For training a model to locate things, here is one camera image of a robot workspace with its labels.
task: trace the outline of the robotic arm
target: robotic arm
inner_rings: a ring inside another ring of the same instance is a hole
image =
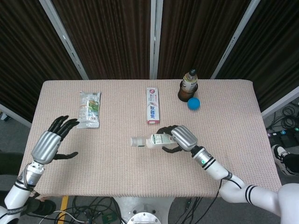
[[[5,198],[6,208],[0,207],[0,224],[16,224],[20,214],[26,210],[26,201],[34,190],[44,172],[44,165],[53,160],[71,159],[78,154],[57,154],[58,148],[69,133],[79,124],[77,119],[68,119],[68,116],[57,118],[48,131],[45,131],[32,151],[33,162],[26,165],[21,175]]]
[[[186,151],[192,154],[200,166],[215,180],[227,180],[220,188],[222,198],[230,203],[250,203],[281,216],[281,224],[299,223],[299,184],[290,183],[279,191],[245,184],[239,177],[225,169],[204,147],[197,146],[197,138],[185,126],[162,128],[159,133],[173,136],[179,147],[163,148],[168,153]]]

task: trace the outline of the brown curtain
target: brown curtain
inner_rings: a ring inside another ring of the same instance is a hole
[[[250,0],[164,0],[158,78],[210,78]]]
[[[52,1],[90,79],[148,79],[150,0]]]
[[[81,79],[38,0],[0,1],[0,103],[32,121],[44,81]]]
[[[299,1],[261,1],[217,78],[253,81],[261,111],[298,87]]]

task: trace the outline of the brown bottle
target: brown bottle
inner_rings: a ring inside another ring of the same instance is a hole
[[[188,100],[194,96],[197,88],[196,70],[191,69],[190,72],[186,73],[183,77],[183,81],[180,84],[178,92],[178,98],[183,102],[188,102]]]

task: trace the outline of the bottle cap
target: bottle cap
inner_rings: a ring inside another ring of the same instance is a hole
[[[195,76],[196,75],[196,70],[195,69],[191,69],[189,71],[190,76]]]
[[[131,137],[131,146],[133,146],[133,147],[144,146],[142,144],[142,138]]]

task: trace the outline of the blue ball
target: blue ball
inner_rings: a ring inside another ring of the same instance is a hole
[[[200,107],[200,100],[196,97],[192,97],[188,100],[188,108],[190,110],[197,110]]]

